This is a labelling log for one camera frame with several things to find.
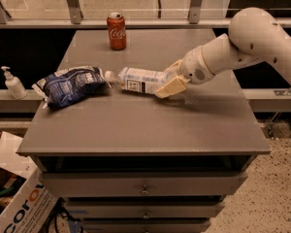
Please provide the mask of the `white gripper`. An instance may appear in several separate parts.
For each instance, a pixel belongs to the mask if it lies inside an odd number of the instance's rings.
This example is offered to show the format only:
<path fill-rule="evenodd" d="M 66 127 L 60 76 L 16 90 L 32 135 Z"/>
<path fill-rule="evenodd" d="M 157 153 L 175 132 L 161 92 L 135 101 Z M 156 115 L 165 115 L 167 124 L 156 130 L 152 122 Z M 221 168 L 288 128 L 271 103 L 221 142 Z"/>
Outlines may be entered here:
<path fill-rule="evenodd" d="M 159 98 L 170 97 L 185 91 L 190 82 L 202 84 L 214 78 L 214 74 L 204 60 L 201 46 L 189 51 L 182 60 L 177 60 L 164 72 L 176 76 L 154 92 Z"/>

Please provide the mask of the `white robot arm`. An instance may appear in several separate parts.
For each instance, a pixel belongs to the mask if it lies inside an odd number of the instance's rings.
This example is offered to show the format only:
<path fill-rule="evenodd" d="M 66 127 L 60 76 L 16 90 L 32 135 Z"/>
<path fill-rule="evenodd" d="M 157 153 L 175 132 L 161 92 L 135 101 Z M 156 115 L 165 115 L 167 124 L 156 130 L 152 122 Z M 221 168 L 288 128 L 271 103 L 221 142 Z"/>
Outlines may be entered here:
<path fill-rule="evenodd" d="M 202 84 L 227 70 L 238 70 L 267 62 L 291 86 L 291 36 L 268 12 L 246 8 L 236 13 L 228 32 L 189 51 L 165 71 L 171 79 L 154 94 L 166 98 L 187 89 L 189 83 Z"/>

